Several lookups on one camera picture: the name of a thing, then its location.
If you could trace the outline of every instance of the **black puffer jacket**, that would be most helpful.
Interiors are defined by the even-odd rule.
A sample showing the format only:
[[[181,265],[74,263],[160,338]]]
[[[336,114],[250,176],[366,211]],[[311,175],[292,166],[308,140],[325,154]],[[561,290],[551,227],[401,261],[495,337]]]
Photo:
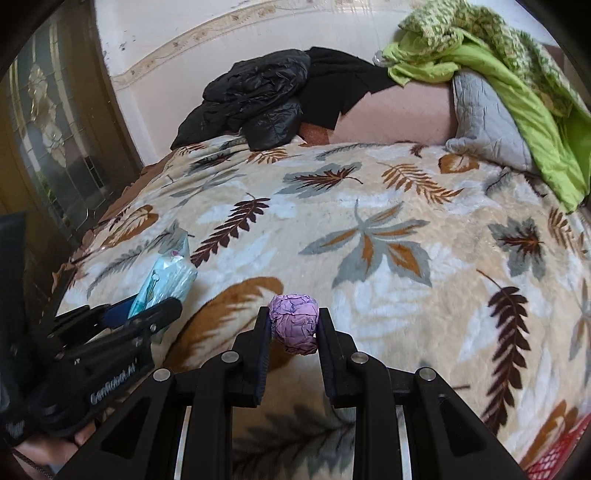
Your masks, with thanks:
[[[251,150],[288,143],[301,121],[299,104],[290,97],[306,83],[309,68],[310,58],[300,50],[235,63],[205,88],[203,103],[179,126],[170,148],[238,132],[247,122],[243,133]]]

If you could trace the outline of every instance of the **black clamp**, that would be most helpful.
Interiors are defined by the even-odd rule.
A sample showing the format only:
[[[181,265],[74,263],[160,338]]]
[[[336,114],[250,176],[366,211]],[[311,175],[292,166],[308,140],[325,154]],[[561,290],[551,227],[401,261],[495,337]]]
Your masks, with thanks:
[[[432,368],[387,368],[335,331],[328,309],[316,329],[324,387],[336,408],[356,407],[353,480],[402,479],[396,406],[404,410],[414,480],[524,480],[525,473]]]
[[[231,479],[232,407],[260,405],[270,341],[262,307],[255,327],[201,368],[156,370],[56,480]]]
[[[170,298],[127,320],[132,302],[84,306],[45,319],[15,344],[15,354],[2,365],[8,404],[0,412],[0,433],[10,445],[37,432],[73,436],[154,368],[151,337],[183,307]],[[121,307],[124,324],[97,337],[109,316],[121,317]]]

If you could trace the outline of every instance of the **green cloth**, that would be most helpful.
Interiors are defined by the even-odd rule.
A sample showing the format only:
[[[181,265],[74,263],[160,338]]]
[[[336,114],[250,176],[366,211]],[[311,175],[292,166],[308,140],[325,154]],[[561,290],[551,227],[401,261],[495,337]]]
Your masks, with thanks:
[[[382,52],[396,62],[390,77],[401,85],[446,82],[460,66],[484,75],[546,183],[568,211],[575,210],[589,193],[591,115],[544,47],[465,0],[431,1],[400,27],[407,30],[402,40]]]

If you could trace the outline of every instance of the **plastic wrapper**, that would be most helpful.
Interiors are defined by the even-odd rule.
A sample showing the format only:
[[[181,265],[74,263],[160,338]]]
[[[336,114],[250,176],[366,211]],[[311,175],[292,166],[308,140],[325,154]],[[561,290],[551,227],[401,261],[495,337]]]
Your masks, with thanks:
[[[177,228],[158,254],[158,260],[139,290],[128,318],[170,297],[184,302],[197,277],[197,268],[191,263],[186,230]]]
[[[373,57],[372,61],[373,61],[374,65],[376,65],[376,67],[388,68],[393,65],[396,65],[395,61],[385,59],[381,50],[378,50],[376,53],[374,53],[374,57]]]

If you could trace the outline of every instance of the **crumpled paper ball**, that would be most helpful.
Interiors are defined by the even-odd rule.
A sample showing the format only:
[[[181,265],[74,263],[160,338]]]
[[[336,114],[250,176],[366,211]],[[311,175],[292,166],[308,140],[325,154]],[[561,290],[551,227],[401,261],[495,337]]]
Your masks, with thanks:
[[[273,337],[288,353],[316,353],[318,302],[308,295],[275,295],[269,304]]]

